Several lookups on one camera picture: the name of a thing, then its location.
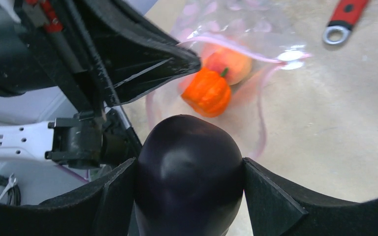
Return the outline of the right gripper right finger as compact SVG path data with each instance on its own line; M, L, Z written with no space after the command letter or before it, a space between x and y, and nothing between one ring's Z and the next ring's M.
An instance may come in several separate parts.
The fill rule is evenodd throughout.
M378 198L330 197L244 158L245 196L255 236L378 236Z

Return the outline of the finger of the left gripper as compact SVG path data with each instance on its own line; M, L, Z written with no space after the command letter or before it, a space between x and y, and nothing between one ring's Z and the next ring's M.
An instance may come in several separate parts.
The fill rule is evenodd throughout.
M152 24L124 0L77 0L87 34L104 72L106 102L133 102L162 85L197 72L195 52Z

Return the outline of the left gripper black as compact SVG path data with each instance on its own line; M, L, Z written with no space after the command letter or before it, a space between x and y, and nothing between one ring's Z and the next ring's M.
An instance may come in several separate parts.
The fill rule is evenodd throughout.
M79 111L116 106L90 0L0 0L0 97L58 87Z

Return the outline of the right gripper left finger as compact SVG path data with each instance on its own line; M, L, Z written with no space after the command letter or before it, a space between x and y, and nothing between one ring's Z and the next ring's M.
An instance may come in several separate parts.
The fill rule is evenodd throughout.
M0 204L0 236L126 236L136 159L36 206Z

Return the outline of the orange pumpkin toy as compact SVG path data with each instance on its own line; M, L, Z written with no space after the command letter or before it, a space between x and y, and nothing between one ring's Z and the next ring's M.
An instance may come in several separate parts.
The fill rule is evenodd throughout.
M232 96L231 88L224 78L227 73L227 67L220 73L206 67L201 68L183 91L181 98L204 117L221 115Z

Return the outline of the purple eggplant toy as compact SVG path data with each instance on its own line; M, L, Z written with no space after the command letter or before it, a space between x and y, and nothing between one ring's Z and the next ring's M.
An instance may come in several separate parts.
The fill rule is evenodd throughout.
M190 115L158 123L138 157L142 236L223 236L242 201L241 152L223 129Z

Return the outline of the clear zip top bag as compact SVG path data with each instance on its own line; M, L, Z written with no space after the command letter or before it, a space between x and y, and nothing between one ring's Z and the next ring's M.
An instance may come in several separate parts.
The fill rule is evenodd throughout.
M303 66L305 42L271 0L189 0L171 35L200 57L201 69L147 95L149 127L192 115L224 129L245 157L257 159L266 143L263 87L277 70Z

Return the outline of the pink peach toy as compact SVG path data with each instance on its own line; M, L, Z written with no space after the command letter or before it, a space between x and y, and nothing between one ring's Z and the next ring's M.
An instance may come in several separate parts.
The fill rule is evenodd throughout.
M210 56L203 60L203 65L224 75L227 83L232 86L245 79L251 72L253 59L228 48L218 48Z

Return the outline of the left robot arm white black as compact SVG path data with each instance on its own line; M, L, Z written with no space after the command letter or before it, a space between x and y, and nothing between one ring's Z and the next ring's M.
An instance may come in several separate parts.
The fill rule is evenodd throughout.
M0 161L118 166L141 142L122 109L200 59L122 0L0 0L0 97L58 87L72 118L0 126Z

